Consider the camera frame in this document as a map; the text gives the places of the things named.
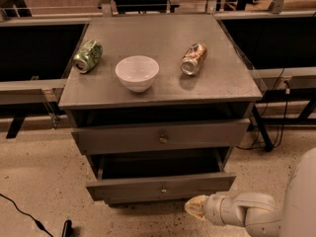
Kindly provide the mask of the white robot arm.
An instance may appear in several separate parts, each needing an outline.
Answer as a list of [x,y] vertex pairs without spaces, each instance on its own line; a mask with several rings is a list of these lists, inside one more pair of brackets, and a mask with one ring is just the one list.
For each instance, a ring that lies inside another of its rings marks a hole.
[[185,211],[213,225],[243,227],[251,237],[316,237],[316,148],[291,172],[281,210],[267,194],[244,193],[193,197]]

